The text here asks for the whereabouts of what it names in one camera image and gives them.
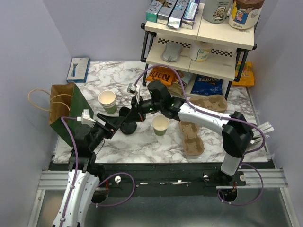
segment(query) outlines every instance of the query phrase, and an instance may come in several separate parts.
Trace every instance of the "yellow snack bag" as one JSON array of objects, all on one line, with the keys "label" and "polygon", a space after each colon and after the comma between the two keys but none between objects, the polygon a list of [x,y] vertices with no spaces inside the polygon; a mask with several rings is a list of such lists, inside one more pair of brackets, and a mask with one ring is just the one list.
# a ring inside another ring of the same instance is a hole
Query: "yellow snack bag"
[{"label": "yellow snack bag", "polygon": [[170,86],[174,78],[175,74],[171,69],[159,66],[151,70],[146,81],[160,80],[166,86]]},{"label": "yellow snack bag", "polygon": [[[241,61],[238,62],[237,69],[235,71],[235,76],[238,75],[240,65],[241,65]],[[247,61],[244,64],[244,69],[241,74],[240,81],[239,82],[234,81],[232,85],[251,87],[254,86],[254,83],[255,83],[255,78],[254,78],[254,73],[252,72],[252,63],[250,61]]]}]

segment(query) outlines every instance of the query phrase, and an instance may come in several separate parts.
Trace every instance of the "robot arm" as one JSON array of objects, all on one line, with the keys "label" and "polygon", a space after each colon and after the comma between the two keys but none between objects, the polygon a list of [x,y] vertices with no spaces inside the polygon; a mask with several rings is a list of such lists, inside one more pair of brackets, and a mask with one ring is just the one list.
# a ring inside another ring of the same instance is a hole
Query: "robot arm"
[{"label": "robot arm", "polygon": [[[193,105],[195,107],[193,109],[184,99],[171,97],[165,85],[157,80],[147,86],[151,99],[143,100],[140,97],[140,88],[138,87],[129,85],[128,92],[135,94],[135,97],[132,99],[132,109],[126,116],[125,122],[142,122],[147,113],[161,111],[167,118],[191,122],[215,131],[222,135],[223,148],[226,151],[221,171],[228,176],[235,174],[253,133],[249,126],[240,122],[223,120],[222,117],[246,121],[243,114],[239,112],[233,114],[218,113],[196,105]],[[197,109],[218,115],[219,118],[198,112]]]},{"label": "robot arm", "polygon": [[[124,125],[143,122],[146,114],[161,111],[166,117],[177,121],[186,121],[206,127],[222,135],[223,147],[226,151],[221,171],[217,171],[215,182],[229,180],[234,176],[238,165],[249,145],[253,133],[249,126],[239,122],[223,120],[221,117],[231,117],[246,121],[244,116],[235,112],[234,114],[217,113],[199,106],[190,107],[184,99],[171,97],[167,88],[160,81],[153,81],[148,85],[151,99],[143,100],[140,97],[140,86],[130,84],[128,92],[135,94],[131,101],[131,109],[122,107],[119,117],[108,117],[97,114],[105,124],[101,124],[89,117],[84,110],[82,117],[78,118],[81,125],[75,131],[75,141],[78,148],[78,170],[75,170],[75,151],[73,150],[69,160],[69,180],[63,197],[63,201],[53,227],[84,227],[85,216],[93,193],[100,179],[104,179],[103,166],[95,165],[95,148],[103,139],[110,139],[116,131]],[[219,118],[198,112],[216,114]]]}]

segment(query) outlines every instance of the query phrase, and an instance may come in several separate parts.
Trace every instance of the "white paper cup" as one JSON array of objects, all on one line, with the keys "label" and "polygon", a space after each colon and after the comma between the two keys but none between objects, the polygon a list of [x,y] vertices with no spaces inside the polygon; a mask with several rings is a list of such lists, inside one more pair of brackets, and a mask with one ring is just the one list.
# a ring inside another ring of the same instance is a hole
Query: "white paper cup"
[{"label": "white paper cup", "polygon": [[152,120],[152,127],[157,136],[163,136],[169,127],[169,119],[163,115],[155,116]]},{"label": "white paper cup", "polygon": [[100,93],[99,102],[108,114],[114,114],[117,111],[117,100],[114,92],[106,90]]}]

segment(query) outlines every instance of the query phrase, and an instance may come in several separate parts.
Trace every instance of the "cardboard egg tray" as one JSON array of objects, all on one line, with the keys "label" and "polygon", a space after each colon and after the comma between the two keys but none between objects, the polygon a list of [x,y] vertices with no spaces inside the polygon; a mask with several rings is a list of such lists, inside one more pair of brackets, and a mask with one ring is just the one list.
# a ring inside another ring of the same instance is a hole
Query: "cardboard egg tray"
[{"label": "cardboard egg tray", "polygon": [[[212,95],[207,98],[193,97],[189,100],[192,104],[209,110],[224,113],[227,109],[227,102],[222,95]],[[183,149],[190,156],[201,155],[204,151],[202,139],[198,136],[200,127],[190,122],[179,122],[179,128],[184,135]]]}]

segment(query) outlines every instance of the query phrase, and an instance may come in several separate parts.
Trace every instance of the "marble countertop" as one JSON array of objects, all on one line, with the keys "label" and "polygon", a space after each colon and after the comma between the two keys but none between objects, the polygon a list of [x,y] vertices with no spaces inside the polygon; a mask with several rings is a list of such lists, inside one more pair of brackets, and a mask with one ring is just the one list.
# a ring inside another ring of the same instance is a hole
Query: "marble countertop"
[{"label": "marble countertop", "polygon": [[[143,72],[145,64],[139,61],[107,61],[91,62],[86,83],[78,83],[78,87],[94,110],[106,114],[98,101],[100,92],[115,92],[118,109],[130,107],[132,95],[126,89]],[[150,98],[146,87],[141,88],[143,99]],[[256,123],[252,105],[244,87],[232,87],[228,97],[226,113],[240,111],[248,122]],[[170,120],[169,128],[164,136],[156,136],[151,122],[156,114],[148,114],[145,122],[137,123],[137,130],[132,135],[124,135],[118,131],[111,140],[106,140],[103,148],[96,148],[97,163],[185,163],[185,162],[223,162],[225,151],[222,137],[202,127],[201,136],[205,150],[199,157],[187,156],[182,147],[183,135],[178,122]],[[71,148],[58,138],[55,148],[55,163],[67,163]],[[246,162],[267,162],[263,149],[245,156]]]}]

